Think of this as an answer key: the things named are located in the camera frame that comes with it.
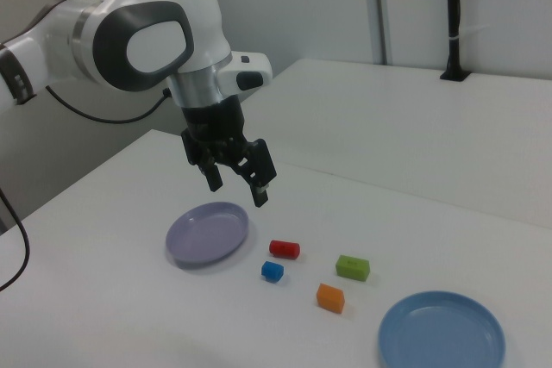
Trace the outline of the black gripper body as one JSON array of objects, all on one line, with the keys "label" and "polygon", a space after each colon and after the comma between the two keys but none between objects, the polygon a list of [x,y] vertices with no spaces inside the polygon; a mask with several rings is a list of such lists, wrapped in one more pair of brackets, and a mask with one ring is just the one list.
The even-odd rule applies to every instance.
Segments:
[{"label": "black gripper body", "polygon": [[237,96],[202,108],[183,108],[186,129],[181,138],[188,158],[201,158],[207,150],[224,157],[244,154],[244,115]]}]

